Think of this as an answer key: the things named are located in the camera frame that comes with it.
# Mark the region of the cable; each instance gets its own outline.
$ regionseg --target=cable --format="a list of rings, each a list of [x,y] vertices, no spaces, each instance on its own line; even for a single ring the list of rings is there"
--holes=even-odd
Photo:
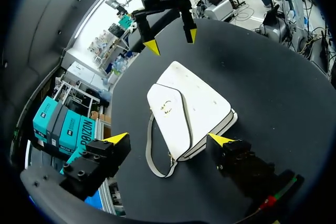
[[[306,5],[306,8],[303,8],[304,10],[310,10],[313,8],[313,2],[311,1],[311,6],[309,8],[307,8],[307,5]]]
[[[317,41],[317,40],[319,40],[319,39],[321,39],[321,38],[312,39],[312,40],[310,40],[309,42],[307,42],[307,43],[305,44],[305,46],[303,47],[303,49],[299,52],[299,54],[302,54],[302,53],[307,49],[307,46],[308,46],[308,45],[310,45],[312,42]]]
[[[127,7],[130,7],[130,3],[128,3],[128,0],[126,0],[126,2],[127,2]]]
[[[244,21],[250,19],[255,12],[254,9],[250,8],[250,6],[248,4],[246,4],[245,6],[242,6],[242,7],[243,7],[242,9],[240,9],[240,8],[238,9],[238,12],[235,15],[235,20],[239,21],[239,22],[244,22]],[[249,14],[249,13],[243,12],[244,10],[247,10],[247,9],[252,10],[252,13]]]

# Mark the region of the black table surface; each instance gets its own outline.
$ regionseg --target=black table surface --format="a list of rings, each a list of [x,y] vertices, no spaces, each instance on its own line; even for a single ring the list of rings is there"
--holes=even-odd
[[[156,177],[145,159],[150,117],[147,92],[174,60],[207,82],[238,113],[224,136],[247,140],[276,172],[292,169],[305,182],[290,202],[295,208],[319,178],[336,126],[336,92],[309,61],[252,31],[196,19],[194,45],[186,43],[179,18],[156,37],[161,56],[142,51],[117,83],[112,134],[130,133],[132,151],[117,173],[129,218],[145,221],[234,223],[251,203],[222,177],[207,152],[180,163],[172,177]],[[168,170],[168,150],[153,125],[153,159]]]

